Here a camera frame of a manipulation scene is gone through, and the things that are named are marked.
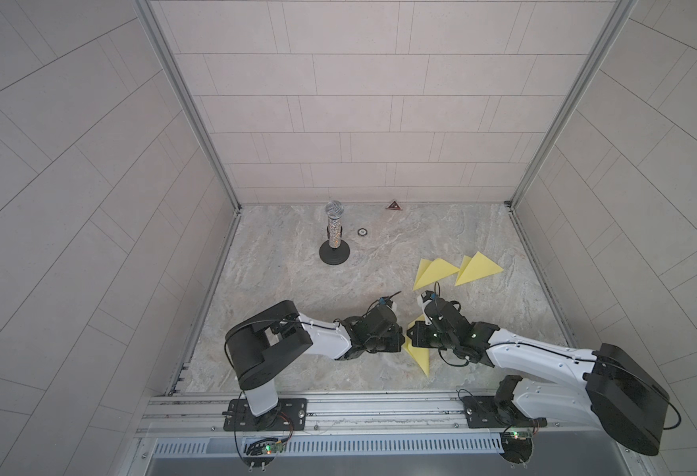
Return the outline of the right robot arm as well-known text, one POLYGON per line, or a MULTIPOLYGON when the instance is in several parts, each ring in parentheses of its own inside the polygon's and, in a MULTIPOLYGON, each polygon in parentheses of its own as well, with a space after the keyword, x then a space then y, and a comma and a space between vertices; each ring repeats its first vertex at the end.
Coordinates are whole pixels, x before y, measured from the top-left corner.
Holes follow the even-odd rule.
POLYGON ((456 301, 427 291, 417 303, 424 317, 408 330, 413 346, 447 350, 467 365, 508 369, 499 394, 527 418, 576 422, 603 430, 625 448, 660 452, 670 427, 667 391, 624 349, 558 346, 488 322, 468 321, 456 301))

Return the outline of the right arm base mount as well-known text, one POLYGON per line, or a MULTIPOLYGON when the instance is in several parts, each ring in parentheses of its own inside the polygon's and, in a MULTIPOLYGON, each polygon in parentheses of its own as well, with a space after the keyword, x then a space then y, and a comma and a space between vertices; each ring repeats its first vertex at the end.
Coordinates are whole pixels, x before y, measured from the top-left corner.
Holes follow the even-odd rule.
POLYGON ((529 418, 523 414, 514 400, 514 391, 523 380, 508 375, 500 383, 494 395, 475 395, 469 390, 457 390, 464 407, 465 418, 471 430, 478 428, 545 428, 546 418, 529 418))

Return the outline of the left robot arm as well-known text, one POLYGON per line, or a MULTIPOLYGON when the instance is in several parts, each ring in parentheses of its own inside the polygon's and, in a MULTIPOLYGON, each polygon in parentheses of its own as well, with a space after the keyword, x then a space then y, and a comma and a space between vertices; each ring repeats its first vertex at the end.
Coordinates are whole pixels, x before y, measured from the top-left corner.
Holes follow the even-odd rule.
POLYGON ((349 361, 365 354, 398 353, 405 341, 392 297, 377 299, 362 315, 317 321, 281 301, 236 325, 225 336, 225 355, 255 418, 279 405, 275 377, 304 354, 349 361))

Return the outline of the yellow square paper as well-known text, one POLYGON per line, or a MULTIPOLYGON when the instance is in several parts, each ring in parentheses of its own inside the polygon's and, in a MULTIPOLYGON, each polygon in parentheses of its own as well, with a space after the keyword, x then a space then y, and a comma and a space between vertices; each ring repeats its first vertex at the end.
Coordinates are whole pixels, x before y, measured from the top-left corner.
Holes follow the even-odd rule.
POLYGON ((413 289, 414 291, 423 289, 451 275, 457 275, 457 273, 459 273, 459 268, 444 259, 421 259, 413 289))

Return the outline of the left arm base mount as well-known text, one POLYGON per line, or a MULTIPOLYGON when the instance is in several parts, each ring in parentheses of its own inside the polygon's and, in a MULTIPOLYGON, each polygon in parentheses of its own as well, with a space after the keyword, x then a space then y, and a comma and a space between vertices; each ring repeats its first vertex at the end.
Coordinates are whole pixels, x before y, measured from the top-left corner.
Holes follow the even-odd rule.
POLYGON ((223 413, 225 432, 300 432, 305 428, 308 400, 280 399, 273 409, 255 416, 245 399, 234 399, 223 413))

